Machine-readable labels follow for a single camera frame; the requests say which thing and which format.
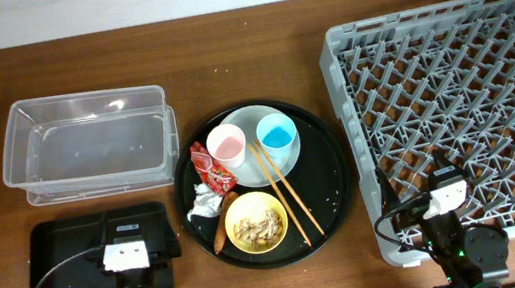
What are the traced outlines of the white tissue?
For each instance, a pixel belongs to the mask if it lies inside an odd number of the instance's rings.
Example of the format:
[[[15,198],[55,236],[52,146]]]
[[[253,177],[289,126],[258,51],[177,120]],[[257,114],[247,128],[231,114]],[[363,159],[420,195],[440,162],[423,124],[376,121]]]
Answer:
[[[205,183],[194,186],[196,192],[194,204],[187,213],[187,220],[191,221],[194,216],[215,218],[221,211],[223,197],[210,189]]]

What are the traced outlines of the orange carrot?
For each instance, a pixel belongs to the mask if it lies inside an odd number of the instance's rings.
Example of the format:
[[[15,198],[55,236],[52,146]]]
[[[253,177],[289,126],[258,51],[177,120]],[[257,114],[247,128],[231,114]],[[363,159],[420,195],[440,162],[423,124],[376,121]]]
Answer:
[[[225,220],[226,220],[225,217],[228,212],[227,210],[230,208],[230,206],[233,204],[233,202],[236,201],[236,199],[238,197],[239,196],[237,193],[230,191],[230,192],[228,192],[228,194],[225,195],[224,199],[222,200],[221,208],[220,208],[219,222],[217,225],[218,227],[216,230],[216,234],[214,237],[214,244],[213,244],[214,254],[216,254],[216,255],[218,255],[223,250],[223,247],[227,240],[226,239],[227,232],[226,232],[226,225],[225,225]]]

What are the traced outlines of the red snack wrapper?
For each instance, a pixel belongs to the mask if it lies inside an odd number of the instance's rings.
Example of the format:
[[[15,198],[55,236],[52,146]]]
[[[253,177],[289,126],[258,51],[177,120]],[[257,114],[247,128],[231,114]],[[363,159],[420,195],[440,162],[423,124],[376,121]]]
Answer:
[[[199,177],[214,193],[224,196],[237,184],[237,177],[215,160],[199,142],[190,146],[191,161]]]

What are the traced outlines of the pink cup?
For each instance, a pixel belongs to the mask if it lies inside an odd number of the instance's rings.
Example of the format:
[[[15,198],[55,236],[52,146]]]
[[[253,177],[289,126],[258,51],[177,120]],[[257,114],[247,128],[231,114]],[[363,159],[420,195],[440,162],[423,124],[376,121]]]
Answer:
[[[207,151],[224,167],[239,167],[245,161],[246,138],[236,125],[218,125],[206,140]]]

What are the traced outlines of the yellow bowl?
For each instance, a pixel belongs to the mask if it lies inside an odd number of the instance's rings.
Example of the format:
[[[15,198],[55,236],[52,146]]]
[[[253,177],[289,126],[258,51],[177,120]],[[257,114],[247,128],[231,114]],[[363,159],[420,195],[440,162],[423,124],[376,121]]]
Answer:
[[[238,224],[241,219],[245,217],[251,217],[253,214],[266,211],[267,209],[274,210],[282,218],[283,231],[280,236],[280,240],[275,245],[269,246],[268,248],[263,248],[261,250],[257,250],[256,248],[238,241],[235,238],[235,233],[233,232],[234,226]],[[276,197],[269,193],[262,193],[257,191],[240,195],[227,211],[228,212],[225,217],[227,237],[234,246],[246,253],[255,255],[267,253],[276,249],[276,247],[283,241],[288,231],[289,221],[285,208]]]

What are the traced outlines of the peanut shells and rice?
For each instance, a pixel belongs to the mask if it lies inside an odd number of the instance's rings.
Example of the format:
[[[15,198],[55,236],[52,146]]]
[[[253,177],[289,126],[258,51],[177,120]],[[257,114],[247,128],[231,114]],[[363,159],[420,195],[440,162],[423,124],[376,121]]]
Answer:
[[[283,221],[274,210],[253,214],[245,217],[234,226],[235,238],[242,243],[261,250],[275,245],[283,231]]]

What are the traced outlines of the wooden chopstick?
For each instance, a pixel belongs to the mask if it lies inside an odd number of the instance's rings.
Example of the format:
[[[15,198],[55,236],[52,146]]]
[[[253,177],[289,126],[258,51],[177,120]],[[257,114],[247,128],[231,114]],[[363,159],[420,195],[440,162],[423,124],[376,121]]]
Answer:
[[[297,201],[298,205],[303,209],[304,213],[307,214],[309,219],[312,221],[313,225],[316,226],[318,231],[323,236],[325,236],[326,234],[324,233],[323,228],[320,226],[320,224],[318,223],[317,219],[314,218],[314,216],[312,215],[312,213],[308,209],[307,205],[304,204],[303,200],[301,200],[301,198],[299,197],[297,192],[295,192],[295,190],[292,187],[292,185],[289,184],[289,182],[287,181],[287,179],[283,175],[282,171],[280,171],[280,169],[276,166],[276,164],[274,164],[273,159],[270,157],[270,155],[268,155],[267,151],[263,148],[263,146],[258,142],[257,139],[255,139],[253,143],[255,144],[257,149],[260,150],[261,153],[263,153],[265,160],[269,163],[269,165],[276,172],[276,175],[278,175],[278,177],[281,179],[282,183],[287,187],[288,192],[291,193],[292,197],[294,197],[294,199]]]
[[[302,234],[304,241],[307,243],[308,247],[312,248],[312,242],[310,241],[310,239],[309,239],[308,235],[306,234],[305,230],[303,229],[303,227],[300,225],[300,221],[297,219],[297,216],[295,216],[295,214],[292,212],[292,209],[289,206],[287,200],[284,198],[283,193],[280,191],[280,189],[276,185],[276,182],[271,177],[270,173],[267,171],[267,168],[264,165],[263,160],[260,158],[256,149],[250,143],[249,143],[249,149],[252,152],[254,158],[256,159],[258,166],[260,166],[261,170],[264,172],[266,179],[268,179],[268,181],[269,181],[270,185],[272,186],[274,192],[276,193],[278,199],[282,203],[283,207],[285,207],[285,210],[286,210],[287,214],[289,215],[289,219],[294,222],[296,228],[299,230],[300,234]]]

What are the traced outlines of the blue cup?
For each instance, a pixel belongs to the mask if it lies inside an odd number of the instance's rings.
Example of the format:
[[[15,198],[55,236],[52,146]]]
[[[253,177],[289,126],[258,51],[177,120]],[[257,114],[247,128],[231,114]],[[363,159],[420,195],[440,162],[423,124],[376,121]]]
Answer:
[[[294,121],[283,113],[268,114],[256,127],[258,142],[270,152],[288,150],[297,136]]]

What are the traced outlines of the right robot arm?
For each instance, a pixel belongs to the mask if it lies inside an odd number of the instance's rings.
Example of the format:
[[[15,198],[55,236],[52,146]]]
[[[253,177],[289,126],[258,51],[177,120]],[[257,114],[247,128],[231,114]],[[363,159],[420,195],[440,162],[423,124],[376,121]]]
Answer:
[[[434,288],[504,288],[502,281],[509,276],[508,234],[491,225],[462,224],[456,211],[467,197],[468,173],[443,150],[435,149],[432,160],[429,201],[419,226],[431,247],[432,260],[448,281]]]

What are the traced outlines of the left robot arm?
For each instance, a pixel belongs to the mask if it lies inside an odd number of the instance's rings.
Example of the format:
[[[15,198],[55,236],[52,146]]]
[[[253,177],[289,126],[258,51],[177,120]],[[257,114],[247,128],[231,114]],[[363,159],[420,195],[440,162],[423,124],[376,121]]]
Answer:
[[[160,288],[169,271],[163,219],[156,211],[105,219],[98,267],[113,288]]]

